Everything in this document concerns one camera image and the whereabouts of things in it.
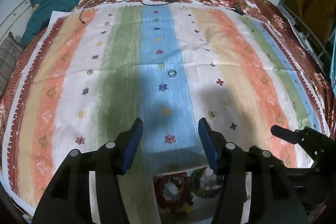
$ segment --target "maroon stripe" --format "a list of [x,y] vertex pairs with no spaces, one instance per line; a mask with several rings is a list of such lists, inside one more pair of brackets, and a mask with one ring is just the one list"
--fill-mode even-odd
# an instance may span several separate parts
[[319,121],[320,121],[321,128],[322,128],[322,133],[325,134],[326,130],[325,130],[324,125],[323,125],[323,117],[322,117],[322,114],[321,114],[322,110],[320,109],[317,101],[315,100],[315,97],[313,96],[313,94],[311,93],[310,89],[308,88],[306,82],[304,81],[304,79],[303,79],[303,77],[301,75],[301,72],[295,66],[293,60],[291,59],[291,57],[289,56],[289,54],[287,53],[287,51],[284,49],[284,47],[281,45],[281,43],[278,41],[278,39],[273,35],[273,33],[269,29],[268,25],[266,25],[265,23],[262,23],[262,26],[268,32],[268,34],[273,38],[274,42],[278,45],[278,47],[280,48],[280,50],[282,51],[282,53],[286,56],[287,60],[292,65],[293,69],[297,72],[297,76],[299,77],[300,82],[301,82],[301,84],[303,85],[303,87],[304,87],[304,89],[306,91],[308,99],[309,99],[310,103],[312,104],[315,112],[318,114]]
[[16,113],[12,121],[11,131],[10,131],[10,145],[7,150],[7,165],[8,165],[8,179],[12,191],[19,196],[18,184],[17,184],[17,155],[18,155],[18,146],[20,138],[20,130],[23,119],[23,112],[25,110],[26,101],[29,95],[30,87],[34,81],[38,68],[40,67],[46,52],[51,46],[51,42],[54,40],[58,34],[65,18],[59,18],[53,25],[51,32],[47,38],[43,41],[41,49],[39,50],[29,72],[26,77],[25,83],[23,84],[20,98],[16,106]]

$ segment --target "floral blanket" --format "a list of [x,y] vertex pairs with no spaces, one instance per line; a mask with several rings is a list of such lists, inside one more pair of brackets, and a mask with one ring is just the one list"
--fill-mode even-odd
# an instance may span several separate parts
[[131,223],[160,221],[155,174],[207,164],[201,117],[244,150],[257,145],[291,167],[310,158],[273,137],[272,125],[333,135],[332,90],[274,6],[174,1],[89,7],[85,24],[80,10],[54,12],[29,44],[0,105],[1,183],[29,214],[71,149],[96,150],[136,117],[142,142],[119,179]]

